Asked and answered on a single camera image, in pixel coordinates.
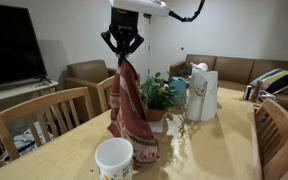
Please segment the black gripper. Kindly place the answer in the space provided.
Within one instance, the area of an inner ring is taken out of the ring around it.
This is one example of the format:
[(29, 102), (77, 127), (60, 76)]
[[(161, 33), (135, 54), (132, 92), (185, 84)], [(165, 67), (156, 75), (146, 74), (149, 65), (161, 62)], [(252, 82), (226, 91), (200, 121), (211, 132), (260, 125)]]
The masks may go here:
[[(102, 32), (101, 37), (117, 57), (121, 56), (121, 43), (123, 55), (128, 57), (144, 42), (144, 38), (138, 34), (138, 17), (138, 12), (111, 8), (110, 31)], [(117, 41), (116, 45), (111, 42), (111, 34)]]

